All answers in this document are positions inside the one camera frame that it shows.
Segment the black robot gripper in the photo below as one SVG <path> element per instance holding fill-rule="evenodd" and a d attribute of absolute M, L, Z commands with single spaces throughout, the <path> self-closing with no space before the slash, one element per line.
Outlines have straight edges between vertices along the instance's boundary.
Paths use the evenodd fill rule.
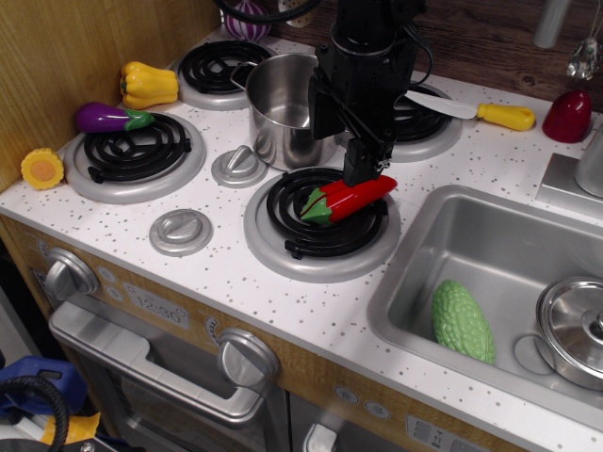
<path fill-rule="evenodd" d="M 417 45 L 402 40 L 376 54 L 354 54 L 335 44 L 316 49 L 318 67 L 310 77 L 308 101 L 314 139 L 347 130 L 343 167 L 346 186 L 379 178 L 390 166 L 394 103 L 410 86 Z"/>

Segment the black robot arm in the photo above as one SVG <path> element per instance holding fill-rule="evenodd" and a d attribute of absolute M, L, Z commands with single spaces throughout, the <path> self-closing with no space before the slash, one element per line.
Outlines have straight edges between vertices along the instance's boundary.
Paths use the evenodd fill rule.
<path fill-rule="evenodd" d="M 426 8 L 423 1 L 341 1 L 330 43 L 316 50 L 310 129 L 316 139 L 350 133 L 347 186 L 375 180 L 389 165 L 394 105 L 410 87 L 419 47 L 413 20 Z"/>

